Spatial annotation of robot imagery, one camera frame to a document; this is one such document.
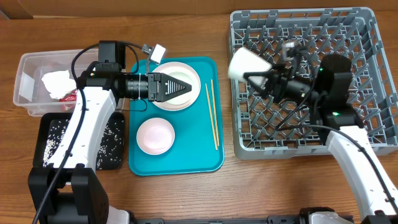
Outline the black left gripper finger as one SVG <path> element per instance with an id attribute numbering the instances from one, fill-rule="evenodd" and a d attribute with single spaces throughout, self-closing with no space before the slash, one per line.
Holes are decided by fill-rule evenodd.
<path id="1" fill-rule="evenodd" d="M 191 89 L 165 90 L 161 96 L 161 101 L 187 102 L 190 99 Z"/>
<path id="2" fill-rule="evenodd" d="M 165 73 L 160 74 L 160 86 L 163 89 L 171 88 L 171 89 L 191 89 L 191 84 L 179 80 L 177 78 L 171 77 Z"/>

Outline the white cup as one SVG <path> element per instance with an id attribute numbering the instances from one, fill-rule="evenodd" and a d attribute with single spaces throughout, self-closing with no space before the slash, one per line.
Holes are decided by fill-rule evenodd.
<path id="1" fill-rule="evenodd" d="M 272 64 L 248 50 L 241 47 L 233 55 L 228 68 L 228 76 L 232 80 L 246 82 L 243 74 L 246 72 L 267 72 Z"/>

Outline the white bowl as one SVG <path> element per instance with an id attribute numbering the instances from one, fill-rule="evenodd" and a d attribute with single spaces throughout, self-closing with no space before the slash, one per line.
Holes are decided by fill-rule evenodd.
<path id="1" fill-rule="evenodd" d="M 167 152 L 175 141 L 173 126 L 163 118 L 151 118 L 143 122 L 136 134 L 137 145 L 152 156 Z"/>

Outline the white rice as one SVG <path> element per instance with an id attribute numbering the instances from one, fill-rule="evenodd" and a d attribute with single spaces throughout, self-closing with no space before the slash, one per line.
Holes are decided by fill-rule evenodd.
<path id="1" fill-rule="evenodd" d="M 69 124 L 67 119 L 55 119 L 50 122 L 43 162 L 48 164 L 49 158 L 55 153 Z M 119 169 L 122 164 L 124 150 L 125 127 L 124 118 L 111 118 L 104 130 L 96 159 L 97 170 Z"/>

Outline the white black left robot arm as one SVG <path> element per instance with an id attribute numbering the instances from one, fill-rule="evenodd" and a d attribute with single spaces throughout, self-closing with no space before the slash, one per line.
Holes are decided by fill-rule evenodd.
<path id="1" fill-rule="evenodd" d="M 101 40 L 98 59 L 80 76 L 75 109 L 47 166 L 33 167 L 28 185 L 36 214 L 34 223 L 136 223 L 134 214 L 109 204 L 96 176 L 96 160 L 104 129 L 119 99 L 164 102 L 192 86 L 164 73 L 126 71 L 126 49 L 137 44 Z"/>

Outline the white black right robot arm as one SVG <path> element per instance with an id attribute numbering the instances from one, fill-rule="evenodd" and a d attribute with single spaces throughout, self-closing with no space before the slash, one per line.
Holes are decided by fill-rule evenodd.
<path id="1" fill-rule="evenodd" d="M 274 65 L 255 56 L 239 79 L 262 96 L 305 103 L 308 128 L 337 160 L 358 205 L 362 223 L 397 223 L 397 187 L 373 151 L 368 133 L 348 104 L 351 61 L 338 54 L 325 56 L 317 76 L 308 81 L 295 76 L 295 67 Z"/>

